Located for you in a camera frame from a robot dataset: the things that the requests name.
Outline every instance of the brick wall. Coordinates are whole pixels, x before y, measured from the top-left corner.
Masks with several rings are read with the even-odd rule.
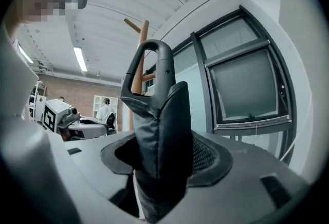
[[[75,106],[83,116],[93,116],[94,96],[119,97],[120,89],[97,83],[62,79],[48,75],[39,75],[40,81],[47,86],[47,100],[58,99],[63,96],[65,102]],[[122,102],[118,100],[117,113],[118,130],[122,130]]]

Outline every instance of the wooden coat rack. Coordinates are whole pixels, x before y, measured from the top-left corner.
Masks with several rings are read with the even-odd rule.
[[[132,29],[137,31],[139,33],[139,40],[138,40],[138,46],[143,42],[146,41],[147,36],[148,36],[148,30],[149,30],[149,21],[144,21],[142,28],[140,29],[137,27],[134,23],[132,23],[130,20],[125,18],[123,20],[126,22]],[[152,80],[155,78],[155,73],[151,73],[148,75],[143,76],[143,67],[144,67],[144,56],[140,60],[140,63],[138,65],[134,81],[133,81],[133,86],[132,86],[132,93],[134,94],[141,94],[142,93],[142,82],[146,82],[149,80]],[[133,130],[133,112],[130,110],[129,112],[129,129]]]

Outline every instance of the window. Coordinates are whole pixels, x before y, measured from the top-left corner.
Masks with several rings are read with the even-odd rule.
[[[145,75],[151,74],[152,71],[146,71]],[[150,87],[154,85],[154,80],[148,80],[146,82],[142,82],[142,95],[145,95],[147,92],[150,92]]]
[[[219,121],[278,114],[275,73],[266,50],[216,65],[210,73],[221,108]]]
[[[242,18],[238,18],[210,30],[200,40],[209,59],[257,38],[248,24]]]
[[[193,130],[282,157],[296,135],[294,91],[280,50],[247,10],[193,32],[173,54],[176,82],[189,85]]]
[[[206,111],[201,76],[195,49],[192,44],[187,45],[174,54],[176,83],[186,81],[189,88],[190,111],[192,129],[196,131],[206,130]]]

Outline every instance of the black mesh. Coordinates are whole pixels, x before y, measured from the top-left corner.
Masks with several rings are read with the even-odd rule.
[[[210,167],[216,158],[215,151],[193,137],[193,169],[192,175]]]

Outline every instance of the white ceiling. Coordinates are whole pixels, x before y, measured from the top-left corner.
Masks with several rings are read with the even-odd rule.
[[[120,85],[137,48],[138,34],[123,19],[141,26],[148,39],[162,39],[190,11],[207,0],[88,0],[87,7],[56,22],[24,25],[18,39],[49,70],[82,79],[73,46],[82,48],[89,79]]]

